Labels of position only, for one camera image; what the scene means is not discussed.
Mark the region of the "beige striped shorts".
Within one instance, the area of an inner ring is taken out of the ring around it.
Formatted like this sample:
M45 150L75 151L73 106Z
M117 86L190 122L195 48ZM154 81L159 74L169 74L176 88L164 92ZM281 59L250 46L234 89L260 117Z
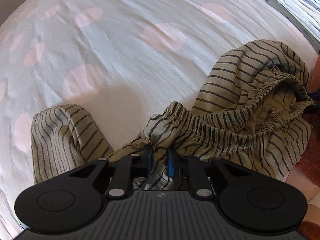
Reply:
M308 88L309 72L296 52L280 41L255 40L218 59L191 110L172 102L117 151L82 106L45 109L31 124L34 180L41 183L99 158L114 163L151 150L151 174L136 178L135 189L174 190L182 181L169 174L169 147L282 180L299 162L311 134L302 117L314 105Z

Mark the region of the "white pink dotted bedsheet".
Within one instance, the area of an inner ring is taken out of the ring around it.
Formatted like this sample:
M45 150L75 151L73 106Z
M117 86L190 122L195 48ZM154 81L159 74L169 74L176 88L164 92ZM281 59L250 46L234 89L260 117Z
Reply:
M210 198L186 178L109 198L105 158L34 180L35 114L80 105L117 151L172 102L191 110L218 59L255 40L289 46L310 85L314 48L264 0L26 0L1 26L1 239L307 239L295 166L277 180L200 160Z

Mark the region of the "red orange cloth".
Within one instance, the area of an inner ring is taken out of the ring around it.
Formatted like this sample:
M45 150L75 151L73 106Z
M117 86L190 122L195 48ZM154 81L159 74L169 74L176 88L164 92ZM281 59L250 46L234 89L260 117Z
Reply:
M311 124L311 135L305 152L286 182L299 189L308 201L299 232L307 239L319 239L319 115L304 114L303 119Z

